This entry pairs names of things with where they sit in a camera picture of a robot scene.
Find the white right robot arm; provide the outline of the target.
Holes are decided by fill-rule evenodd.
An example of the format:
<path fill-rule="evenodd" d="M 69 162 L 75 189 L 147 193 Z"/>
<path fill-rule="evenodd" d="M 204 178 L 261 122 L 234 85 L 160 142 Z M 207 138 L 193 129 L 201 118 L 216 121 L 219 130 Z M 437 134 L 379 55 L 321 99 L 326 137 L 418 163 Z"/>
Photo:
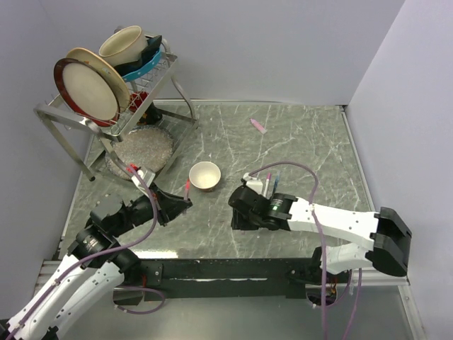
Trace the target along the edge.
<path fill-rule="evenodd" d="M 310 264 L 315 281 L 326 282 L 333 274 L 366 267 L 394 277 L 408 272 L 412 232 L 392 208 L 355 212 L 284 193 L 265 198 L 248 186 L 238 187 L 228 204 L 235 230 L 322 232 L 344 240 L 342 246 L 327 246 L 326 254 Z"/>

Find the red crayon pen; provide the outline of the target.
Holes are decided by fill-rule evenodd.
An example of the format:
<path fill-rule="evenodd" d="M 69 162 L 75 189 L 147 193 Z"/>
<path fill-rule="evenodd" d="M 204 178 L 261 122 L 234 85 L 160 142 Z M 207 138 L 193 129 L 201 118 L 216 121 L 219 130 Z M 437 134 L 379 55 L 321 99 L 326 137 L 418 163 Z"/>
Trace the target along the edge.
<path fill-rule="evenodd" d="M 185 191 L 184 191 L 184 200 L 189 201 L 189 192 L 190 192 L 190 179 L 187 179 L 185 183 Z"/>

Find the white pen red tip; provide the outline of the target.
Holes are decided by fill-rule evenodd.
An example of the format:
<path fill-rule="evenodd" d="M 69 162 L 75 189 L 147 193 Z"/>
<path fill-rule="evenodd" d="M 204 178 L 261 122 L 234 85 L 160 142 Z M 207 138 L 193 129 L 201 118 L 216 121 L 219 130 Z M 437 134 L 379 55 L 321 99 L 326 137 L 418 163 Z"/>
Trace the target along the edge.
<path fill-rule="evenodd" d="M 272 174 L 270 172 L 267 173 L 267 176 L 266 176 L 266 180 L 265 180 L 265 185 L 263 187 L 263 196 L 265 198 L 268 197 L 268 190 L 269 190 L 269 186 L 270 186 L 270 180 L 272 178 Z"/>

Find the blue pen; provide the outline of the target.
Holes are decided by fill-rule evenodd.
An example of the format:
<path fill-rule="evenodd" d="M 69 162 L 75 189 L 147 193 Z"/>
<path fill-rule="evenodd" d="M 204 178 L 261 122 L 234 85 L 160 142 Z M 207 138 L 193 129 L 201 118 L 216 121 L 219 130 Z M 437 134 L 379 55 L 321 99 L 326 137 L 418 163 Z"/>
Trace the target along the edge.
<path fill-rule="evenodd" d="M 271 196 L 274 196 L 274 194 L 276 193 L 278 184 L 279 184 L 279 182 L 280 182 L 280 177 L 281 177 L 281 171 L 278 170 L 278 171 L 277 171 L 277 174 L 276 174 L 276 176 L 275 176 L 275 180 L 274 180 L 273 190 L 272 190 Z"/>

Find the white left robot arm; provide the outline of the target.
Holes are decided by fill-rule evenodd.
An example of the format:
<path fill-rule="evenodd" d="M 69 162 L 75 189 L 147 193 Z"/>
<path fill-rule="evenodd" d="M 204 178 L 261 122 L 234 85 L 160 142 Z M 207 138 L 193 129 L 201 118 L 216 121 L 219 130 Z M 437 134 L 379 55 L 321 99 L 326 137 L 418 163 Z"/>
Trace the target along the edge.
<path fill-rule="evenodd" d="M 90 212 L 52 276 L 33 299 L 1 323 L 2 339 L 60 339 L 71 323 L 102 295 L 142 277 L 141 261 L 117 238 L 150 222 L 167 225 L 192 207 L 188 198 L 151 186 L 130 203 L 107 195 Z"/>

